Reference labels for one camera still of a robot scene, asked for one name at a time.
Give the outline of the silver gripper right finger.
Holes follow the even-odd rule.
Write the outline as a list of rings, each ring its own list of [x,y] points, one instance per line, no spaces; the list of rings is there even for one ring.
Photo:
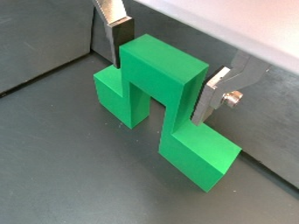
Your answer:
[[[255,84],[271,65],[247,52],[238,50],[231,67],[223,66],[203,85],[191,121],[200,125],[222,105],[234,108],[243,97],[239,90]]]

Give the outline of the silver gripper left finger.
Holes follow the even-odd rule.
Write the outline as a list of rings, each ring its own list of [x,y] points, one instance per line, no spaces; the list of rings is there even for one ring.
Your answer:
[[[120,68],[119,47],[135,38],[135,20],[127,15],[123,0],[92,0],[104,22],[112,63]]]

